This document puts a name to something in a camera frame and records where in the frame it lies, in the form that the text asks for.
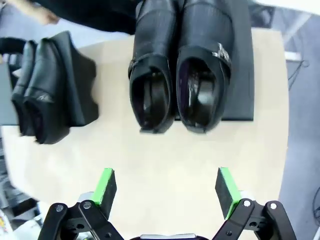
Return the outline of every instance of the bolt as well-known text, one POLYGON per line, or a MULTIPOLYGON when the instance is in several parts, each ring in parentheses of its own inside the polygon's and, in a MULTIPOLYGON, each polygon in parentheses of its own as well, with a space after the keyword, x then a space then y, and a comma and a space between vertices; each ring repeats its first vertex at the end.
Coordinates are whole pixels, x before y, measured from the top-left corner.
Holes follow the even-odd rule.
POLYGON ((88 202, 88 201, 86 201, 86 202, 83 204, 83 208, 84 208, 84 209, 89 209, 89 208, 91 208, 91 203, 88 202))
POLYGON ((249 206, 251 205, 251 202, 248 201, 248 200, 245 200, 245 201, 243 202, 243 205, 244 205, 245 207, 249 207, 249 206))
POLYGON ((277 208, 277 204, 271 203, 271 204, 270 204, 270 208, 273 209, 273 210, 276 209, 276 208, 277 208))
POLYGON ((57 212, 61 212, 62 210, 64 209, 64 206, 62 206, 62 205, 58 205, 58 206, 56 206, 56 211, 57 212))

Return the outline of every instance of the wooden table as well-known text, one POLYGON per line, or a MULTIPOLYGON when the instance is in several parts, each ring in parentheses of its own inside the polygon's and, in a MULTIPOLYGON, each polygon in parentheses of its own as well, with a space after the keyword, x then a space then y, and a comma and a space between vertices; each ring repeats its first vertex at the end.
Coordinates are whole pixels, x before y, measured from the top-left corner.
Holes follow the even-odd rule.
MULTIPOLYGON (((98 65, 92 94, 99 119, 72 128, 55 145, 38 145, 19 137, 18 127, 3 126, 13 185, 40 201, 72 206, 95 189, 104 168, 114 168, 118 190, 110 221, 125 239, 178 233, 211 239, 224 222, 215 192, 221 166, 260 204, 277 200, 289 122, 284 47, 279 32, 253 29, 252 36, 254 121, 221 122, 207 135, 188 132, 180 122, 163 135, 139 133, 127 71, 133 37, 82 48, 98 65)), ((248 234, 243 239, 251 239, 248 234)))

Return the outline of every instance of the shoe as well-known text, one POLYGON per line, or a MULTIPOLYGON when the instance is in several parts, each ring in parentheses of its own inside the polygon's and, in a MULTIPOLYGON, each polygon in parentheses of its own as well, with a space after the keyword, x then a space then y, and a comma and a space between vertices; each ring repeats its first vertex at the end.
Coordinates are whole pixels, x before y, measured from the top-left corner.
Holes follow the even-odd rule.
POLYGON ((65 117, 66 72, 56 46, 42 39, 35 52, 33 74, 24 95, 36 141, 55 144, 69 133, 65 117))
POLYGON ((226 0, 185 0, 176 69, 176 97, 188 130, 206 133, 224 113, 234 31, 226 0))
POLYGON ((22 136, 35 135, 30 116, 24 105, 24 98, 34 70, 36 47, 37 46, 33 41, 25 43, 23 48, 21 76, 13 88, 11 97, 11 101, 18 116, 19 129, 22 136))
POLYGON ((175 0, 145 0, 138 5, 130 101, 141 132, 164 133, 174 122, 171 56, 177 25, 175 0))

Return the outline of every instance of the black leather shoe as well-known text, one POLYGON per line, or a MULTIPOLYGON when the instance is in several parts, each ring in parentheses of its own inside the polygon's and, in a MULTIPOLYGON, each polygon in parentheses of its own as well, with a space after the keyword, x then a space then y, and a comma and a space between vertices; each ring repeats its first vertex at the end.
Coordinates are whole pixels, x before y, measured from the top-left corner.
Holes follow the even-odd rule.
POLYGON ((234 31, 226 0, 185 0, 176 70, 176 97, 188 130, 206 133, 224 113, 234 31))
POLYGON ((177 3, 145 0, 138 5, 130 101, 141 132, 164 133, 174 122, 170 53, 175 42, 177 3))
POLYGON ((19 128, 22 136, 35 135, 30 116, 24 105, 24 97, 34 70, 36 47, 37 46, 33 41, 28 41, 24 45, 21 76, 14 86, 11 97, 11 101, 18 116, 19 128))
POLYGON ((36 141, 54 144, 69 133, 65 118, 66 73, 56 46, 42 39, 24 105, 31 116, 36 141))

